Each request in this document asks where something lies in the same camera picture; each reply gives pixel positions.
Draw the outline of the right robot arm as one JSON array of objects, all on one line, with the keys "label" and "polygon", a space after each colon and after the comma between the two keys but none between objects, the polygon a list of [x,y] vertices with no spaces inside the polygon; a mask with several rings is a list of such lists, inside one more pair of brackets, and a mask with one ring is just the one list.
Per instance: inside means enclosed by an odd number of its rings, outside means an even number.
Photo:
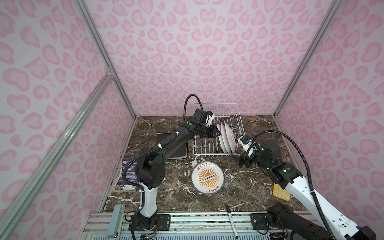
[{"label": "right robot arm", "polygon": [[285,227],[306,240],[375,240],[377,235],[368,226],[357,223],[338,211],[330,202],[310,187],[307,178],[292,164],[283,162],[280,146],[270,140],[254,142],[241,136],[238,143],[244,152],[234,159],[239,167],[257,165],[275,184],[293,195],[320,225],[290,211],[283,204],[267,210],[270,228]]}]

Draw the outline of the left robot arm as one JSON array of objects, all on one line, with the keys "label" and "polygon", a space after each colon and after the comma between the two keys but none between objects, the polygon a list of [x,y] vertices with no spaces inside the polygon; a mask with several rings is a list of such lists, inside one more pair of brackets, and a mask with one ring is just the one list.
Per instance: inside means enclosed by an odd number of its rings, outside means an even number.
[{"label": "left robot arm", "polygon": [[211,111],[197,109],[190,119],[181,121],[165,140],[141,150],[136,158],[135,170],[141,193],[141,206],[135,214],[139,226],[150,230],[156,225],[157,192],[166,175],[169,156],[196,136],[208,139],[220,136],[221,132],[213,124],[214,119]]}]

